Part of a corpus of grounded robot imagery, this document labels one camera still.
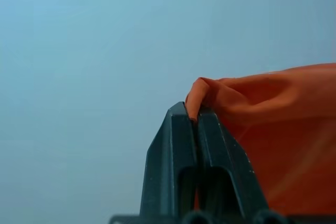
orange fabric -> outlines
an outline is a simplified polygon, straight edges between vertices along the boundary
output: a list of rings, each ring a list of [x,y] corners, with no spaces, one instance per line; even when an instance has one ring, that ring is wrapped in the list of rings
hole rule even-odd
[[[198,78],[189,117],[211,107],[245,149],[270,207],[336,213],[336,63],[242,78]]]

orange cloth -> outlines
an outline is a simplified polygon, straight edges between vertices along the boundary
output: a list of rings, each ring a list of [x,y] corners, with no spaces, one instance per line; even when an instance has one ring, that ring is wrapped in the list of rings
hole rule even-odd
[[[245,149],[270,208],[336,213],[336,63],[242,78],[198,78],[189,117],[211,107]]]

blue sky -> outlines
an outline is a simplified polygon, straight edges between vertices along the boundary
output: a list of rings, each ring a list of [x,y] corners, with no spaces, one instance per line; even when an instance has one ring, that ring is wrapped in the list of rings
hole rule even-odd
[[[0,0],[0,222],[139,211],[197,77],[335,61],[336,0]]]

clip jaw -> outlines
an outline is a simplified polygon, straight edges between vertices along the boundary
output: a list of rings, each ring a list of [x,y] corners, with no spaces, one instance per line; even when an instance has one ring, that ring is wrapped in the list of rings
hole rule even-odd
[[[216,114],[201,108],[195,125],[179,102],[168,110],[148,149],[140,215],[110,220],[110,224],[126,223],[295,222],[268,210],[246,153]]]

light blue background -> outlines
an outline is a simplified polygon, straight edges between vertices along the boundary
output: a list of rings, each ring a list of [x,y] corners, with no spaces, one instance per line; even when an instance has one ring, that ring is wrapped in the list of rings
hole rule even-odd
[[[0,0],[0,223],[139,211],[199,77],[335,61],[336,0]]]

